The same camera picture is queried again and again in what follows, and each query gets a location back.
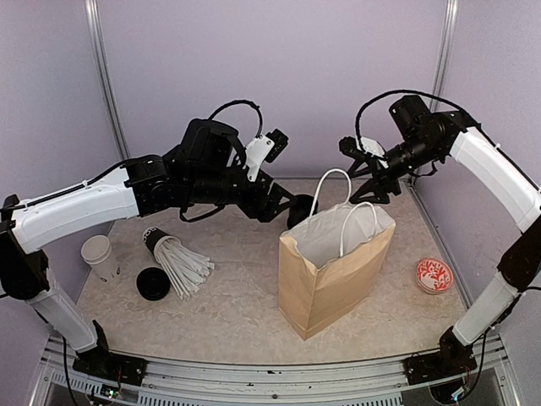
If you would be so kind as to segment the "brown paper bag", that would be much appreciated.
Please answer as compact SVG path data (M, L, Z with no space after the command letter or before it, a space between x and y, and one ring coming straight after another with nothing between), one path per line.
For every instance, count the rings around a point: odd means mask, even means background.
M318 197L301 203L305 218L279 238L278 307L303 340L369 296L396 229L380 206L344 200L317 211Z

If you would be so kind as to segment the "bundle of white straws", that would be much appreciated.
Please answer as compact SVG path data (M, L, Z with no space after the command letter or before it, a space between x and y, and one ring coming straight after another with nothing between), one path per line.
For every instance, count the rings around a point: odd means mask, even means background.
M181 244L173 236L158 240L153 256L170 279L174 291L181 300L188 300L206 282L215 264L210 257L198 254Z

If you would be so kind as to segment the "black cup holding straws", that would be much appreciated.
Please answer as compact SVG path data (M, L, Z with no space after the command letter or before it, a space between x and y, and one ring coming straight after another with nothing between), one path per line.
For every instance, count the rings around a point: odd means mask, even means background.
M164 241L168 240L176 240L176 238L160 228L151 227L143 232L143 243L153 256L156 255L156 249L159 248Z

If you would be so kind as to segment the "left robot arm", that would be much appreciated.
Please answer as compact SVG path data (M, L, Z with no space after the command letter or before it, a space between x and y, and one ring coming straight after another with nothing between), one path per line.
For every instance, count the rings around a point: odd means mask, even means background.
M169 208L181 214L197 204L217 210L235 205L249 218L269 222L294 196L261 170L287 146L280 131L247 145L235 128L212 119L192 120L179 145L163 156L120 162L97 177L33 200L10 195L1 210L1 285L31 305L100 376L118 368L102 328L83 319L53 281L44 247L106 222L146 217Z

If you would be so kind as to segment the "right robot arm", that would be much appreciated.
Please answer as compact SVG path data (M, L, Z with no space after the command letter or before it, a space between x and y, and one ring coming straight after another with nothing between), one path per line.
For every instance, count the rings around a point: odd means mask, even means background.
M389 114L401 143L385 149L362 134L365 111L388 96L397 96ZM512 311L540 273L540 187L464 108L440 96L416 90L386 91L365 102L354 119L354 134L339 142L339 151L352 159L351 178L366 181L350 202L387 204L402 190L400 178L418 178L418 169L452 159L468 171L513 221L518 238L501 256L495 275L466 313L440 337L433 369L448 376L462 365L473 344Z

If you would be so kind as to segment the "red patterned small plate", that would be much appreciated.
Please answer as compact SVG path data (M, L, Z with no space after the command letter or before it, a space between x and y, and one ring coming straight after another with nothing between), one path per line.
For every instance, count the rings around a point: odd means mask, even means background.
M445 262L435 258L423 258L416 267L418 286L427 294L442 294L454 283L452 270Z

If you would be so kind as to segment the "stack of black lids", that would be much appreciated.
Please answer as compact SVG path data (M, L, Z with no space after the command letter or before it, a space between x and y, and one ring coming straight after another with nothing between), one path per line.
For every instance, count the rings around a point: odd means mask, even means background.
M146 300L164 299L171 287L170 279L164 270L158 267L147 267L136 278L136 288Z

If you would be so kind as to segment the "stack of white paper cups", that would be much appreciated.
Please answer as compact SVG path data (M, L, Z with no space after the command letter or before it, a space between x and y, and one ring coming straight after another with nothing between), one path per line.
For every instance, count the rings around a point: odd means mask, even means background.
M120 275L117 257L107 236L96 235L87 239L81 247L80 254L104 283L113 283Z

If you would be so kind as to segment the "right aluminium corner post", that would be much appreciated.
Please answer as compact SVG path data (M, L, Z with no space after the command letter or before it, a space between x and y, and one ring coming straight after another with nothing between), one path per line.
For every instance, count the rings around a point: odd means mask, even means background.
M440 40L439 56L436 64L432 92L435 96L442 97L445 88L445 79L451 60L451 52L456 32L459 1L447 0L444 16L442 36Z

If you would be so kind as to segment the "aluminium corner post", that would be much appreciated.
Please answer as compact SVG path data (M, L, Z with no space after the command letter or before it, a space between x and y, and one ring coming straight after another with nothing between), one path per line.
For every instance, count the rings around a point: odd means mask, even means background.
M96 0L85 0L85 14L89 27L93 53L96 60L96 68L101 85L101 92L112 127L114 143L120 158L122 160L127 160L131 157L131 153L123 132L123 126L114 95L107 62L107 51L101 29L99 4Z
M445 88L445 79L451 60L451 52L456 32L459 1L447 0L444 16L442 36L440 40L439 56L436 64L432 92L435 96L442 97Z

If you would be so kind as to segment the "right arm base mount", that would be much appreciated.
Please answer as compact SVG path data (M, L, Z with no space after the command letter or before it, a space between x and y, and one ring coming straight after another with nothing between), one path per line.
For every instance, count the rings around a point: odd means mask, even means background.
M440 351L426 354L414 354L402 361L409 385L437 381L450 376L457 376L467 370L475 370L477 362L472 355L463 359L444 359Z

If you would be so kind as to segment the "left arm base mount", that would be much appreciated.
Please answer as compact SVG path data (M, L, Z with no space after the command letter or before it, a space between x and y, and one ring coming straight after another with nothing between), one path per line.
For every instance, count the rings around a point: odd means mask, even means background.
M147 365L145 359L138 357L116 353L93 354L90 351L77 355L73 369L88 376L140 387Z

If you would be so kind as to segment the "left aluminium corner post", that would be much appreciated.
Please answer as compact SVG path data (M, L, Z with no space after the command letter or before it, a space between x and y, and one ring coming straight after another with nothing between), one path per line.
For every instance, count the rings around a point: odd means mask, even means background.
M112 127L114 143L120 158L122 160L127 160L131 157L131 153L123 132L123 126L114 95L107 62L107 51L101 29L99 4L96 0L85 0L85 14L89 27L93 53L96 60L96 68L101 85L101 92Z

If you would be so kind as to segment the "front aluminium frame rail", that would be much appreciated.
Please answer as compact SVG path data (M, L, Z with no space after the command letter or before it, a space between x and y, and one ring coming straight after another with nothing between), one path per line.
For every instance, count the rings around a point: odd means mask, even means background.
M139 384L72 370L74 355L48 342L28 405L519 405L503 343L474 347L482 370L411 382L404 356L318 365L227 365L149 357Z

